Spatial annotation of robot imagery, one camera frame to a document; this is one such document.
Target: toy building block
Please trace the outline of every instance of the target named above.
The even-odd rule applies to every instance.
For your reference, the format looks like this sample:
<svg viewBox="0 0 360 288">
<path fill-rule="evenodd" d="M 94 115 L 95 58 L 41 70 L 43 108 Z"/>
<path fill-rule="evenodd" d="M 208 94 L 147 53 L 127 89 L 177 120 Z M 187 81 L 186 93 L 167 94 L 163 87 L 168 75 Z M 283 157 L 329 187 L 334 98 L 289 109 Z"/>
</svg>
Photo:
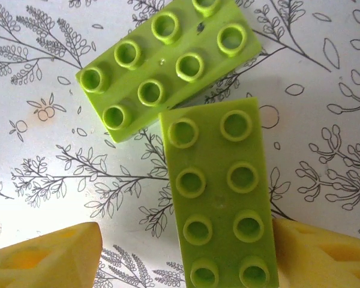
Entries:
<svg viewBox="0 0 360 288">
<path fill-rule="evenodd" d="M 278 287 L 257 100 L 159 118 L 187 287 Z"/>
<path fill-rule="evenodd" d="M 97 223 L 0 249 L 0 288 L 92 288 L 101 249 Z"/>
<path fill-rule="evenodd" d="M 274 233 L 285 288 L 360 288 L 360 239 L 282 219 Z"/>
<path fill-rule="evenodd" d="M 234 0 L 174 0 L 76 78 L 120 142 L 260 50 Z"/>
</svg>

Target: white surface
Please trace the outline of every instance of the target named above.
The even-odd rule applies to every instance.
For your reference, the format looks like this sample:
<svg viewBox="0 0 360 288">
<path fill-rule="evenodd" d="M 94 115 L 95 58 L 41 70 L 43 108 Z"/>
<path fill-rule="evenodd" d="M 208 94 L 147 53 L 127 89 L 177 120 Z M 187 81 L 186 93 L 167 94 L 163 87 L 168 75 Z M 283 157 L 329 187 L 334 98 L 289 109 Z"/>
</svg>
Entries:
<svg viewBox="0 0 360 288">
<path fill-rule="evenodd" d="M 2 194 L 0 195 L 0 248 L 72 224 L 93 220 L 99 222 L 101 226 L 104 247 L 119 254 L 120 252 L 112 247 L 117 245 L 129 254 L 134 253 L 142 260 L 150 277 L 147 281 L 134 278 L 133 273 L 139 275 L 142 271 L 141 265 L 138 265 L 137 271 L 132 271 L 133 269 L 128 265 L 123 264 L 117 268 L 116 263 L 112 264 L 103 259 L 97 287 L 112 287 L 112 285 L 113 287 L 166 287 L 170 283 L 164 284 L 165 275 L 168 281 L 172 281 L 171 285 L 185 287 L 181 268 L 166 263 L 181 263 L 181 256 L 174 215 L 170 213 L 172 211 L 170 190 L 165 188 L 165 193 L 159 193 L 168 182 L 166 166 L 163 165 L 163 169 L 151 172 L 155 165 L 163 164 L 160 160 L 161 145 L 158 142 L 160 140 L 156 138 L 156 136 L 160 137 L 158 124 L 149 127 L 146 135 L 142 135 L 140 140 L 131 139 L 116 145 L 116 148 L 109 146 L 112 144 L 108 145 L 106 141 L 111 143 L 111 139 L 104 134 L 105 129 L 74 80 L 74 74 L 80 65 L 85 66 L 122 38 L 129 29 L 134 29 L 136 23 L 133 21 L 133 14 L 142 17 L 144 13 L 153 13 L 160 7 L 162 1 L 81 0 L 81 6 L 75 8 L 78 2 L 78 0 L 0 0 L 0 4 L 13 19 L 16 19 L 16 16 L 29 17 L 27 5 L 47 13 L 53 21 L 57 22 L 59 18 L 65 19 L 82 38 L 87 40 L 85 45 L 90 45 L 91 48 L 87 54 L 79 57 L 80 62 L 68 52 L 62 57 L 66 62 L 59 59 L 54 61 L 41 59 L 50 58 L 50 55 L 46 54 L 46 50 L 37 43 L 36 39 L 39 36 L 36 32 L 32 32 L 21 23 L 6 26 L 0 21 L 2 25 L 0 47 L 15 45 L 16 48 L 23 49 L 27 46 L 28 49 L 26 57 L 22 50 L 22 59 L 19 60 L 25 63 L 16 63 L 17 60 L 8 59 L 3 53 L 0 55 L 2 62 L 0 65 L 8 64 L 12 70 L 11 76 L 24 69 L 26 64 L 28 65 L 25 70 L 30 69 L 37 61 L 40 69 L 38 72 L 35 66 L 33 72 L 30 72 L 28 81 L 30 82 L 32 73 L 34 81 L 27 85 L 12 85 L 11 76 L 0 77 L 0 193 Z M 235 74 L 231 74 L 234 79 L 238 78 L 238 88 L 237 85 L 229 87 L 228 77 L 219 83 L 220 87 L 215 85 L 211 91 L 227 88 L 230 91 L 228 100 L 252 95 L 258 97 L 261 105 L 265 106 L 261 108 L 263 124 L 272 127 L 263 129 L 263 135 L 269 186 L 271 191 L 275 191 L 272 200 L 272 208 L 275 211 L 279 209 L 279 214 L 285 217 L 360 238 L 360 199 L 358 198 L 360 197 L 360 153 L 353 153 L 352 148 L 360 143 L 360 109 L 338 115 L 329 110 L 336 112 L 337 106 L 328 106 L 329 104 L 344 108 L 360 106 L 360 98 L 357 101 L 356 98 L 344 96 L 339 87 L 340 82 L 344 83 L 360 97 L 360 50 L 354 48 L 355 46 L 360 49 L 360 41 L 352 41 L 360 40 L 360 23 L 358 23 L 360 0 L 306 1 L 305 3 L 296 0 L 279 2 L 238 0 L 237 2 L 252 27 L 263 34 L 263 31 L 268 31 L 264 28 L 265 19 L 260 18 L 259 20 L 263 22 L 258 22 L 257 17 L 260 14 L 255 10 L 267 11 L 266 7 L 269 7 L 267 17 L 271 21 L 276 17 L 274 23 L 280 22 L 276 30 L 283 30 L 284 35 L 279 40 L 272 34 L 265 34 L 267 37 L 260 35 L 259 38 L 266 52 L 259 56 L 256 62 L 251 61 L 237 69 Z M 279 9 L 285 2 L 291 2 L 292 7 L 297 7 L 294 16 L 297 21 L 292 23 L 291 33 L 288 33 L 285 23 L 280 21 L 280 16 L 272 5 L 275 4 Z M 12 27 L 18 30 L 16 25 L 21 30 L 10 30 L 12 35 L 4 29 L 9 30 Z M 97 25 L 101 25 L 103 29 L 97 29 Z M 58 23 L 50 29 L 47 39 L 53 40 L 52 36 L 66 46 Z M 345 86 L 340 86 L 344 94 L 347 94 Z M 211 96 L 211 91 L 197 97 L 192 104 L 202 104 L 207 101 L 206 97 Z M 55 111 L 53 117 L 42 121 L 45 120 L 46 114 L 39 111 L 34 114 L 35 106 L 39 103 L 42 106 L 41 110 L 49 106 L 52 93 L 52 105 L 59 106 L 53 107 Z M 214 100 L 219 101 L 220 98 L 224 98 L 224 94 L 220 96 L 215 97 Z M 42 103 L 41 98 L 45 100 L 46 105 Z M 53 109 L 47 109 L 50 116 Z M 19 131 L 10 134 L 13 127 L 9 121 L 17 123 Z M 331 131 L 334 125 L 336 125 L 335 131 L 337 127 L 341 130 L 341 148 L 334 152 L 333 159 L 323 164 L 319 161 L 320 155 L 315 152 L 316 146 L 313 144 L 317 145 L 320 151 L 333 154 L 323 137 L 329 135 L 326 128 Z M 153 149 L 158 152 L 157 154 L 145 154 L 149 135 L 154 137 Z M 336 144 L 336 137 L 332 136 L 331 139 Z M 78 161 L 72 161 L 71 167 L 65 170 L 65 164 L 69 159 L 63 157 L 62 150 L 56 145 L 61 145 L 63 148 L 70 145 L 71 149 L 67 152 L 69 159 L 76 157 L 75 153 L 81 149 L 82 155 L 86 157 L 89 150 L 93 150 L 90 152 L 93 153 L 93 158 L 98 155 L 103 156 L 94 161 L 92 168 L 85 166 L 89 168 L 88 170 L 76 170 L 80 165 Z M 13 182 L 18 185 L 21 181 L 19 173 L 25 172 L 25 167 L 22 166 L 23 159 L 37 160 L 38 156 L 45 157 L 43 162 L 47 163 L 45 166 L 47 171 L 39 175 L 34 173 L 26 175 L 24 180 L 32 180 L 31 189 L 26 190 L 24 196 L 18 195 Z M 316 183 L 319 184 L 321 191 L 316 198 L 312 198 L 316 190 L 306 194 L 299 192 L 304 189 L 301 187 L 311 187 L 315 184 L 307 177 L 298 176 L 303 175 L 302 170 L 297 170 L 302 168 L 299 165 L 302 161 L 303 167 L 308 168 L 305 164 L 308 163 L 319 176 Z M 104 164 L 107 173 L 101 172 L 105 167 Z M 98 193 L 101 191 L 96 192 L 99 188 L 106 187 L 101 183 L 115 189 L 112 182 L 120 183 L 120 179 L 126 180 L 122 178 L 121 166 L 129 171 L 124 173 L 136 175 L 137 178 L 132 180 L 143 177 L 139 181 L 141 193 L 137 188 L 139 197 L 135 189 L 132 189 L 132 195 L 123 190 L 118 197 L 110 199 L 112 204 L 109 209 L 104 210 L 103 217 L 100 211 L 91 218 L 91 214 L 96 214 L 98 210 L 93 207 L 94 202 L 88 203 L 90 201 L 104 203 L 107 200 L 107 197 L 101 198 L 102 195 Z M 90 181 L 89 176 L 94 171 L 98 172 L 98 178 L 94 179 L 93 176 L 93 181 Z M 148 177 L 147 174 L 150 172 L 153 177 L 162 179 Z M 36 208 L 28 204 L 26 194 L 33 195 L 32 189 L 39 189 L 39 185 L 43 187 L 50 182 L 56 182 L 58 185 L 61 181 L 67 186 L 65 197 L 60 193 L 57 199 L 56 194 L 51 194 L 50 198 L 46 196 L 49 198 L 47 200 L 41 197 L 39 203 L 36 201 Z M 160 229 L 160 225 L 157 226 L 157 229 L 153 229 L 152 236 L 149 223 L 141 221 L 146 217 L 142 211 L 148 212 L 143 207 L 153 209 L 150 211 L 152 214 L 157 214 L 163 209 L 165 216 L 160 218 L 160 223 L 163 226 L 167 223 L 165 229 Z M 131 276 L 129 284 L 126 283 L 127 278 L 120 276 L 115 269 L 120 269 Z"/>
</svg>

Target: green lego brick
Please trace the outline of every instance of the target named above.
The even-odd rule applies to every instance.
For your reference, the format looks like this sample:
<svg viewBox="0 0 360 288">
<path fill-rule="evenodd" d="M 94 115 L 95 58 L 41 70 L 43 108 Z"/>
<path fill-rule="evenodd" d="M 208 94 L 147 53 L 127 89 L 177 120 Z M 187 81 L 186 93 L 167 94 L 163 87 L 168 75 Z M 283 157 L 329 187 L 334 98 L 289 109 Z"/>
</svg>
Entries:
<svg viewBox="0 0 360 288">
<path fill-rule="evenodd" d="M 234 0 L 174 0 L 76 79 L 120 142 L 260 50 Z"/>
<path fill-rule="evenodd" d="M 257 100 L 159 119 L 187 287 L 278 287 Z"/>
</svg>

